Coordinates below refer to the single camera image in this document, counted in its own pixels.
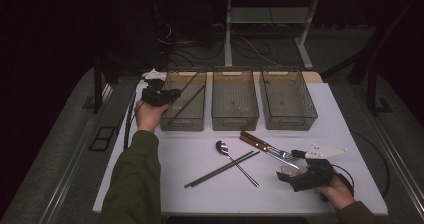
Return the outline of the metal floor rail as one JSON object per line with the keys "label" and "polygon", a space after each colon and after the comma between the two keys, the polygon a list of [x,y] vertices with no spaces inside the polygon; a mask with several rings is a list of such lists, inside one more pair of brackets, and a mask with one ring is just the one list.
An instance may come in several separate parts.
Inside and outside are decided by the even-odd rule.
{"label": "metal floor rail", "polygon": [[389,132],[384,129],[380,119],[373,115],[370,111],[367,111],[366,115],[373,125],[375,132],[378,134],[379,140],[382,143],[382,149],[393,166],[398,178],[408,194],[409,199],[414,205],[414,208],[420,218],[424,221],[424,189],[419,186],[418,182],[413,177],[404,159],[397,150],[395,142],[390,138]]}
{"label": "metal floor rail", "polygon": [[79,170],[80,161],[83,158],[85,151],[88,149],[89,144],[93,139],[94,131],[97,129],[99,119],[104,112],[104,105],[107,104],[110,96],[113,93],[113,88],[106,84],[102,87],[102,106],[97,114],[91,112],[91,116],[88,121],[84,124],[83,130],[80,132],[80,137],[76,149],[73,152],[69,163],[66,166],[65,171],[61,175],[59,182],[54,188],[52,197],[38,221],[38,224],[54,224],[55,219],[60,211],[60,208],[66,199],[69,188],[71,187],[73,180]]}

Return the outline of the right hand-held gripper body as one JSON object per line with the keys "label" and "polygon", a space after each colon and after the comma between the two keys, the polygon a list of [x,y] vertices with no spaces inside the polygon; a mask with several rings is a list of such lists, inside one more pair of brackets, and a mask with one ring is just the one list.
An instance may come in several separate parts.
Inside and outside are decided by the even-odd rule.
{"label": "right hand-held gripper body", "polygon": [[307,171],[291,177],[289,182],[295,192],[329,184],[333,178],[334,171],[328,159],[330,157],[346,154],[347,150],[332,146],[312,144],[305,152]]}

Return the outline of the wooden-handled table knife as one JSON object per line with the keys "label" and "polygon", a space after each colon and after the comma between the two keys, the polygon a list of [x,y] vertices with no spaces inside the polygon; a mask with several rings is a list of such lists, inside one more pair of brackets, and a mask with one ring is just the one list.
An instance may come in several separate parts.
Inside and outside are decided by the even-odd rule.
{"label": "wooden-handled table knife", "polygon": [[289,166],[289,167],[291,167],[295,170],[299,170],[299,167],[292,162],[293,157],[288,152],[281,151],[281,150],[265,143],[262,140],[249,138],[246,135],[241,135],[240,139],[243,142],[249,144],[250,146],[257,148],[258,150],[260,150],[260,151],[266,153],[267,155],[275,158],[276,160],[284,163],[285,165],[287,165],[287,166]]}

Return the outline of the person's left hand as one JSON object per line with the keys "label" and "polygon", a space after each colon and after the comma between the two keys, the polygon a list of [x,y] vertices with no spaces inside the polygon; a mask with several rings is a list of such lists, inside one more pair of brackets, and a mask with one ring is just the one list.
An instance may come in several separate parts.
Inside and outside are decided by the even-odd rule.
{"label": "person's left hand", "polygon": [[138,101],[134,110],[138,130],[153,133],[159,125],[163,113],[170,107],[170,104],[155,107],[144,101]]}

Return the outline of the clear grey storage bin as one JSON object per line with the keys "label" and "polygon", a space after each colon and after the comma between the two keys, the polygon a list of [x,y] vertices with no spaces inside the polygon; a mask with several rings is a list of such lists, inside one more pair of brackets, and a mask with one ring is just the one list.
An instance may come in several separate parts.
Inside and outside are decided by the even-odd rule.
{"label": "clear grey storage bin", "polygon": [[[170,68],[167,76],[172,71],[194,71],[198,73],[195,80],[193,94],[206,84],[207,70],[202,67],[175,67]],[[164,118],[164,113],[160,121],[162,131],[203,131],[204,130],[204,111],[205,111],[205,89],[192,101],[192,103],[174,120]]]}
{"label": "clear grey storage bin", "polygon": [[268,130],[310,130],[318,113],[299,68],[263,67],[259,87]]}
{"label": "clear grey storage bin", "polygon": [[259,109],[250,67],[224,66],[214,69],[211,117],[214,131],[256,129]]}

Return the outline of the black metal stand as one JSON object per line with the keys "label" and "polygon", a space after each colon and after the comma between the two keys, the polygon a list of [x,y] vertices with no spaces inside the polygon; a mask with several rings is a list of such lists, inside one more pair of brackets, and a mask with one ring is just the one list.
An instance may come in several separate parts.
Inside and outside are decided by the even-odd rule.
{"label": "black metal stand", "polygon": [[100,65],[100,57],[94,59],[94,109],[93,113],[97,114],[102,106],[102,72]]}
{"label": "black metal stand", "polygon": [[392,14],[386,7],[380,8],[376,12],[374,34],[358,53],[356,62],[348,75],[348,81],[353,85],[359,85],[364,79],[367,80],[366,106],[375,116],[379,113],[392,111],[386,100],[376,97],[378,73],[376,58],[390,35],[390,28],[395,17],[396,15]]}

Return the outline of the person's right hand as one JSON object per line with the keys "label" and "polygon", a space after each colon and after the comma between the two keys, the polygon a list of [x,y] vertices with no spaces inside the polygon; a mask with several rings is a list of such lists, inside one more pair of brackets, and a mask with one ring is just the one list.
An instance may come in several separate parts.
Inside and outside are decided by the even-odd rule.
{"label": "person's right hand", "polygon": [[317,187],[315,192],[326,197],[337,211],[355,202],[354,196],[338,176],[334,176],[329,185]]}

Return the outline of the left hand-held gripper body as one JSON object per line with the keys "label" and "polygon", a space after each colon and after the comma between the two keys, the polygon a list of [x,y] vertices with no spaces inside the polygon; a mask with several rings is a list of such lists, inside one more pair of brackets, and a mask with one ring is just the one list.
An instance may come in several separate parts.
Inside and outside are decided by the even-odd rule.
{"label": "left hand-held gripper body", "polygon": [[164,73],[153,69],[147,74],[144,74],[143,77],[147,86],[142,90],[142,101],[150,104],[151,106],[162,106],[172,102],[169,90],[164,90],[164,87],[162,89],[156,89],[152,86],[152,81],[154,79],[160,79],[164,82],[166,81],[166,75]]}

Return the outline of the metal spoon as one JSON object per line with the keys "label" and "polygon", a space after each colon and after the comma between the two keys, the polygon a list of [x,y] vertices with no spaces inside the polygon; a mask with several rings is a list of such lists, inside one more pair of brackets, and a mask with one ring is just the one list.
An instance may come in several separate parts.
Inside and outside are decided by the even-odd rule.
{"label": "metal spoon", "polygon": [[225,142],[223,142],[223,141],[217,141],[216,142],[216,144],[215,144],[215,146],[216,146],[216,149],[217,149],[217,151],[220,153],[220,154],[222,154],[222,155],[225,155],[225,156],[227,156],[230,160],[231,160],[231,162],[233,163],[233,164],[235,164],[236,165],[236,167],[245,175],[245,177],[255,186],[255,187],[258,187],[259,186],[259,183],[254,179],[254,178],[252,178],[231,156],[230,156],[230,154],[229,154],[229,150],[228,150],[228,146],[227,146],[227,144],[225,143]]}

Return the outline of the white desk with metal frame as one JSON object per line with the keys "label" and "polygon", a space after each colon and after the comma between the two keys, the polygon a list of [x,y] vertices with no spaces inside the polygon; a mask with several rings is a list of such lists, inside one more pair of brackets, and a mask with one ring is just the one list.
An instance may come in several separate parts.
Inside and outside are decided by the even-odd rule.
{"label": "white desk with metal frame", "polygon": [[227,0],[224,38],[224,64],[233,65],[231,27],[233,24],[301,24],[302,32],[294,38],[303,66],[312,69],[313,64],[305,47],[319,0],[294,7],[235,7]]}

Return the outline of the black floor frame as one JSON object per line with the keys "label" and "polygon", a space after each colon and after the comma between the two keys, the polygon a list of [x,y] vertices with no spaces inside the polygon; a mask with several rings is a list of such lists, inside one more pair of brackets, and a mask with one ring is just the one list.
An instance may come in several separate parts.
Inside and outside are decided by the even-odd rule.
{"label": "black floor frame", "polygon": [[89,146],[90,151],[106,151],[111,143],[115,128],[113,126],[101,126]]}

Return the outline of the wooden-handled fork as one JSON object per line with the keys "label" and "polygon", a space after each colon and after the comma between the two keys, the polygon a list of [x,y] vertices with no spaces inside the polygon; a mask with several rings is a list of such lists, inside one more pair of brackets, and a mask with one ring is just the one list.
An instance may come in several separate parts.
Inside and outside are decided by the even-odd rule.
{"label": "wooden-handled fork", "polygon": [[249,138],[253,138],[253,139],[257,139],[257,140],[261,140],[260,138],[258,138],[258,137],[255,137],[255,136],[253,136],[253,135],[251,135],[250,133],[247,133],[246,131],[241,131],[240,132],[240,136],[241,135],[246,135],[246,136],[248,136]]}

